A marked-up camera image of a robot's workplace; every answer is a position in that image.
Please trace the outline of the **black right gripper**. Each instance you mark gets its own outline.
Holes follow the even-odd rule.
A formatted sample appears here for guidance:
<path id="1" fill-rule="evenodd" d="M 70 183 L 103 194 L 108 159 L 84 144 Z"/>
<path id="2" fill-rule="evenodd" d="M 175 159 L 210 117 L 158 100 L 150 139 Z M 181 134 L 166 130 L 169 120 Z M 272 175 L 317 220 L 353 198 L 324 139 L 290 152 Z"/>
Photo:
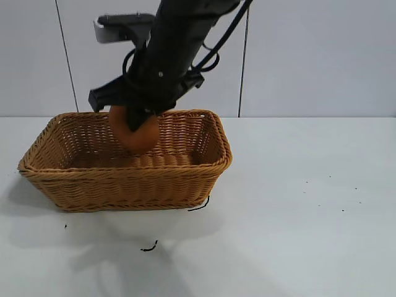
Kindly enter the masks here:
<path id="1" fill-rule="evenodd" d="M 136 80 L 127 67 L 122 74 L 107 84 L 92 89 L 88 102 L 94 112 L 106 106 L 128 106 L 127 125 L 134 132 L 155 113 L 175 107 L 176 102 L 192 88 L 199 88 L 203 82 L 203 69 L 193 67 L 177 80 L 166 80 L 164 73 L 158 71 L 153 80 Z"/>

